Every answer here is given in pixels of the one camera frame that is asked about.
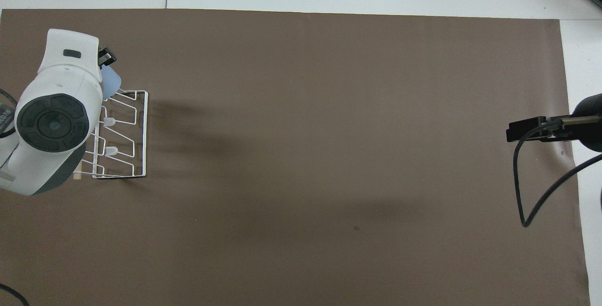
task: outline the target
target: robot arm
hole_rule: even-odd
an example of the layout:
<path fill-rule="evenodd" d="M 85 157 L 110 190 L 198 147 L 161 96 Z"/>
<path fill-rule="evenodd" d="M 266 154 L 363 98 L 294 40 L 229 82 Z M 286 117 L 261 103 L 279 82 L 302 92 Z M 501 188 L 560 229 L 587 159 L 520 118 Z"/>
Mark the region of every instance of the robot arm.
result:
<path fill-rule="evenodd" d="M 86 139 L 101 112 L 103 77 L 99 66 L 115 60 L 99 49 L 98 38 L 51 29 L 37 77 L 24 90 L 17 108 L 4 105 L 0 138 L 0 188 L 22 195 L 62 184 L 86 151 Z"/>
<path fill-rule="evenodd" d="M 506 141 L 518 141 L 531 129 L 551 122 L 559 124 L 537 131 L 527 141 L 580 141 L 585 147 L 602 152 L 602 94 L 579 102 L 572 115 L 538 116 L 511 122 L 506 130 Z"/>

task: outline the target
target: brown paper sheet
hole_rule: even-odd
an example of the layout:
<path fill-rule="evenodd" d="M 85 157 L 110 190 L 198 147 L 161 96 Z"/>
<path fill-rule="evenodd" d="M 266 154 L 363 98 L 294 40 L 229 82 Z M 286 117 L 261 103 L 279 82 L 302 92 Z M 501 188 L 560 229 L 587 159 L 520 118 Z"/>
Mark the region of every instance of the brown paper sheet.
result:
<path fill-rule="evenodd" d="M 0 281 L 33 306 L 589 304 L 576 179 L 523 229 L 505 141 L 568 113 L 558 21 L 3 10 L 2 88 L 49 28 L 148 90 L 148 177 L 0 191 Z M 520 164 L 526 208 L 574 165 Z"/>

